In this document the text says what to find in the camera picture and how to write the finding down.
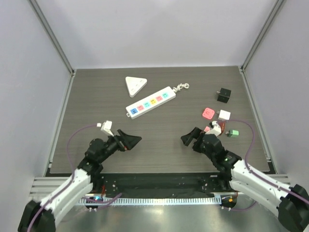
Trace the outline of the small pink cube plug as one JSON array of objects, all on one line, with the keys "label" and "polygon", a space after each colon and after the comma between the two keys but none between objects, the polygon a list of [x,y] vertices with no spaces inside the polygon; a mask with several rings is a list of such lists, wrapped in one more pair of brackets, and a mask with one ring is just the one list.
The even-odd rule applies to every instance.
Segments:
[{"label": "small pink cube plug", "polygon": [[205,108],[203,113],[202,113],[202,117],[204,119],[207,119],[207,120],[211,120],[215,115],[215,111],[211,108]]}]

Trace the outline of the white charger plug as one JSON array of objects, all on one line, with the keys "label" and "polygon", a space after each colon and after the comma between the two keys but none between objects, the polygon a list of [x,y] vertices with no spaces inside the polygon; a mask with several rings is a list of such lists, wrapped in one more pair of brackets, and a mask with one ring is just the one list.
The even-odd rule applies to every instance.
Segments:
[{"label": "white charger plug", "polygon": [[217,114],[218,114],[218,120],[220,121],[227,121],[231,117],[231,113],[225,110],[217,111]]}]

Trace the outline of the green cube plug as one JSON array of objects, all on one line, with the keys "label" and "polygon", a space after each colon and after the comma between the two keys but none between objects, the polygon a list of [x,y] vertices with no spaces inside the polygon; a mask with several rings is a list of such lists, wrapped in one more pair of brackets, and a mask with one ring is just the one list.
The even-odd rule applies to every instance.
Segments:
[{"label": "green cube plug", "polygon": [[230,138],[234,138],[234,137],[239,136],[239,131],[238,130],[229,130],[225,134]]}]

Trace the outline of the white power strip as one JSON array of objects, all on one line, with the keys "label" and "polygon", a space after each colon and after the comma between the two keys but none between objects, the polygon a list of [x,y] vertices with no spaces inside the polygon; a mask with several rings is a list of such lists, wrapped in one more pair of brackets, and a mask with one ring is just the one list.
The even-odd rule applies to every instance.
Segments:
[{"label": "white power strip", "polygon": [[165,87],[148,97],[145,97],[126,107],[126,116],[136,119],[141,115],[169,102],[176,97],[176,93],[171,87]]}]

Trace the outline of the black cube plug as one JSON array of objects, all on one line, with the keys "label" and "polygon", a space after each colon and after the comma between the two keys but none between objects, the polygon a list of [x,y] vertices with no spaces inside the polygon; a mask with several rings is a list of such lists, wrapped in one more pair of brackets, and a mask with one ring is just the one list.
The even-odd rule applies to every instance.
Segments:
[{"label": "black cube plug", "polygon": [[220,91],[216,92],[217,94],[217,101],[228,103],[230,96],[231,96],[231,90],[226,88],[221,88]]}]

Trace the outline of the white triangular socket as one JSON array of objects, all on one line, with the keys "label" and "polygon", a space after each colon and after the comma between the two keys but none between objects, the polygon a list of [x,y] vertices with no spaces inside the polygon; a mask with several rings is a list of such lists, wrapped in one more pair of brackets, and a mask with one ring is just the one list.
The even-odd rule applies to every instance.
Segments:
[{"label": "white triangular socket", "polygon": [[146,86],[147,79],[127,76],[125,78],[125,82],[126,82],[128,94],[131,98],[133,98],[140,92],[142,88]]}]

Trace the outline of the red fish cube plug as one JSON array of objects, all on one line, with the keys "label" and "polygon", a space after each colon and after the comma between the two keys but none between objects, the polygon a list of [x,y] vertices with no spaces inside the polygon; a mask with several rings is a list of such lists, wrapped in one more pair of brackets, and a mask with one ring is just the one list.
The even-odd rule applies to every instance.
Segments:
[{"label": "red fish cube plug", "polygon": [[224,131],[225,131],[225,122],[219,122],[218,124],[219,124],[219,126],[221,128],[221,133],[224,133]]}]

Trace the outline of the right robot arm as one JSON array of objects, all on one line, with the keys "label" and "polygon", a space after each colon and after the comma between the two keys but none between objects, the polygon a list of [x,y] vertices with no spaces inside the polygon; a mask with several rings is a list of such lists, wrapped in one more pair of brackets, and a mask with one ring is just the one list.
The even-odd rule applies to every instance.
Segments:
[{"label": "right robot arm", "polygon": [[195,127],[183,135],[185,146],[204,154],[222,175],[218,187],[244,193],[272,212],[290,232],[302,232],[309,224],[309,194],[300,185],[293,187],[260,172],[222,145],[216,134]]}]

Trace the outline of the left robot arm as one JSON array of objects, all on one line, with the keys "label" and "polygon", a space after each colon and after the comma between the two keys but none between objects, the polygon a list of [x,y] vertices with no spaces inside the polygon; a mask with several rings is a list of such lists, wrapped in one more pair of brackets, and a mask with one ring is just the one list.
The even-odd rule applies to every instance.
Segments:
[{"label": "left robot arm", "polygon": [[99,192],[102,189],[102,180],[99,179],[102,163],[116,151],[131,150],[142,140],[140,136],[128,135],[122,130],[117,132],[117,135],[110,134],[107,141],[93,139],[82,161],[62,185],[40,201],[29,201],[17,230],[54,232],[82,197],[89,192]]}]

